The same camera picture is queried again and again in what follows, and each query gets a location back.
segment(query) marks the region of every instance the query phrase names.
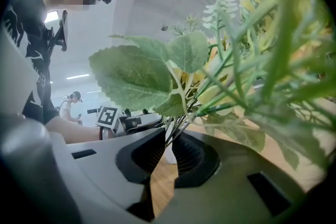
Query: black shirt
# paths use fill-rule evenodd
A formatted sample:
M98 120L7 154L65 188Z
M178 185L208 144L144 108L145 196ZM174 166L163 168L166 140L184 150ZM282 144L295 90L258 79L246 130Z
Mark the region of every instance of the black shirt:
M48 45L44 38L47 10L43 0L12 0L3 21L19 51L39 74L23 110L23 115L46 124L58 116L50 100Z

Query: black cap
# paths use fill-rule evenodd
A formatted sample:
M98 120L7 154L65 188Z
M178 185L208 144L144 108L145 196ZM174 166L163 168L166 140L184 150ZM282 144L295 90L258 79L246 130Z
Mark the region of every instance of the black cap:
M83 103L83 101L80 98L80 92L75 91L74 94L77 96L78 101Z

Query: fluorescent light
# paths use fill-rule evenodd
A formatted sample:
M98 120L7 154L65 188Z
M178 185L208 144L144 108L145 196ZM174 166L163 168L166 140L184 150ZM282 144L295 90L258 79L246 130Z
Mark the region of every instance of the fluorescent light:
M87 92L87 93L93 93L93 92L101 92L101 91L92 91L92 92Z
M58 19L58 14L57 12L49 12L47 14L47 18L46 20L44 21L44 23L48 23L48 22L51 22L52 20L57 20Z
M84 75L78 75L78 76L68 77L66 79L77 79L77 78L88 77L88 76L90 76L90 75L89 74L84 74Z

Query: white shirt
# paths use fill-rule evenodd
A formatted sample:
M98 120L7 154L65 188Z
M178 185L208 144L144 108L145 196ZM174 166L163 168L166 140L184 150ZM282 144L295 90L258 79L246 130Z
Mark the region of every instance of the white shirt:
M59 116L65 120L68 120L67 117L66 117L66 110L65 109L68 109L69 110L69 113L71 115L71 105L70 105L70 102L64 102L62 105L61 105L61 108L59 110Z

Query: black rectangular slot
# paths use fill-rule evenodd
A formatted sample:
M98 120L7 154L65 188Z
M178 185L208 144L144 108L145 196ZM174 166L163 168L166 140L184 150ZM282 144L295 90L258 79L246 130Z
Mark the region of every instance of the black rectangular slot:
M85 151L79 151L79 152L74 152L72 153L72 156L74 159L80 159L80 158L84 158L93 154L96 154L97 152L95 152L94 150L85 150Z
M291 206L290 202L263 173L249 175L247 178L254 186L273 217Z

